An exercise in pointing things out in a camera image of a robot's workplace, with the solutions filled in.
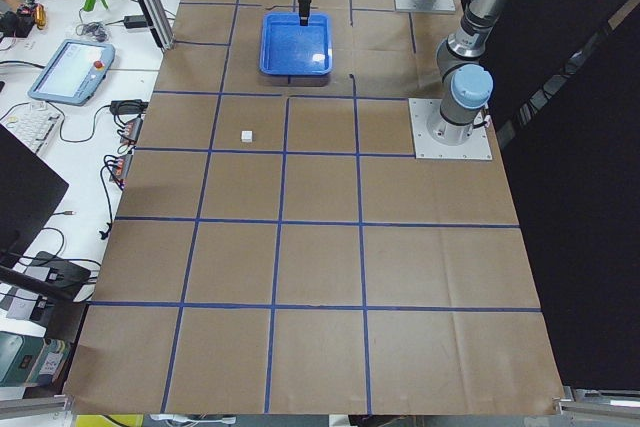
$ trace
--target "computer monitor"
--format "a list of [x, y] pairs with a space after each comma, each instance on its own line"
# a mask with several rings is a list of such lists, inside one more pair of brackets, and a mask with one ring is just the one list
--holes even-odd
[[[69, 185], [2, 125], [0, 167], [0, 282], [49, 299], [73, 300], [82, 282], [74, 281], [72, 286], [66, 282], [64, 287], [65, 283], [42, 281], [13, 270], [58, 207]], [[87, 269], [73, 267], [75, 279], [89, 277]]]

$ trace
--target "table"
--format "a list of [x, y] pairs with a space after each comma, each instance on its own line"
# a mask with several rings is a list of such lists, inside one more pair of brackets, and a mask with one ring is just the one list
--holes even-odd
[[333, 72], [264, 76], [262, 17], [292, 2], [181, 1], [65, 391], [80, 413], [550, 412], [494, 132], [492, 162], [412, 154], [406, 98], [441, 94], [457, 20], [314, 0]]
[[[84, 0], [38, 0], [47, 12], [48, 23], [44, 30], [33, 29], [26, 39], [16, 39], [10, 49], [0, 52], [0, 60], [24, 60], [45, 64], [63, 39], [71, 36], [79, 22], [78, 10]], [[163, 0], [165, 8], [175, 12], [180, 0]], [[114, 22], [124, 15], [140, 14], [137, 3], [130, 0], [108, 0], [109, 10], [98, 3], [92, 13], [83, 14], [85, 22], [102, 20]], [[66, 115], [63, 135], [69, 139], [82, 139], [91, 132], [93, 116], [103, 105], [116, 99], [149, 100], [158, 69], [162, 61], [161, 51], [156, 47], [148, 31], [128, 33], [122, 26], [109, 28], [109, 42], [116, 48], [116, 59], [107, 78], [94, 97], [84, 106], [59, 104]], [[3, 39], [0, 48], [12, 44], [12, 39]], [[35, 81], [38, 71], [29, 67], [2, 67], [2, 80], [6, 86], [0, 93], [0, 116], [11, 106], [28, 102], [27, 91]], [[62, 256], [67, 258], [89, 258], [101, 261], [106, 242], [100, 239], [98, 230], [106, 228], [108, 221], [107, 201], [99, 178], [102, 158], [105, 154], [116, 154], [120, 137], [108, 112], [99, 114], [95, 136], [80, 144], [65, 143], [56, 138], [43, 154], [43, 160], [58, 172], [68, 183], [69, 190], [62, 200], [59, 211], [72, 210], [73, 216], [55, 216], [47, 226], [61, 229], [66, 236], [66, 247]], [[120, 190], [107, 185], [114, 210], [120, 201]], [[55, 233], [43, 231], [26, 255], [40, 250], [55, 252], [60, 239]], [[85, 298], [92, 287], [85, 287], [78, 298]], [[0, 328], [27, 335], [43, 336], [45, 329], [31, 322], [7, 319], [0, 311]], [[1, 389], [2, 398], [20, 398], [24, 389]]]

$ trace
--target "metal base plate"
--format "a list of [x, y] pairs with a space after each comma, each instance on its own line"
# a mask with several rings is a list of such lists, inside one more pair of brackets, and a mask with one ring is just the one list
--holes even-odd
[[[440, 99], [409, 99], [411, 130], [416, 159], [436, 160], [493, 160], [489, 139], [484, 127], [474, 129], [471, 137], [462, 145], [444, 145], [427, 131], [427, 119], [440, 108]], [[474, 123], [482, 122], [479, 113]]]
[[453, 0], [395, 0], [398, 12], [424, 12], [427, 14], [454, 14], [456, 4]]

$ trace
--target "keyboard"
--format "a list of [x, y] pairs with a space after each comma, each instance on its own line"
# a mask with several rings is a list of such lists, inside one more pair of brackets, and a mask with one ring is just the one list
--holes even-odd
[[11, 113], [2, 121], [2, 125], [33, 153], [41, 156], [53, 139], [60, 120], [60, 112], [44, 102], [36, 101]]

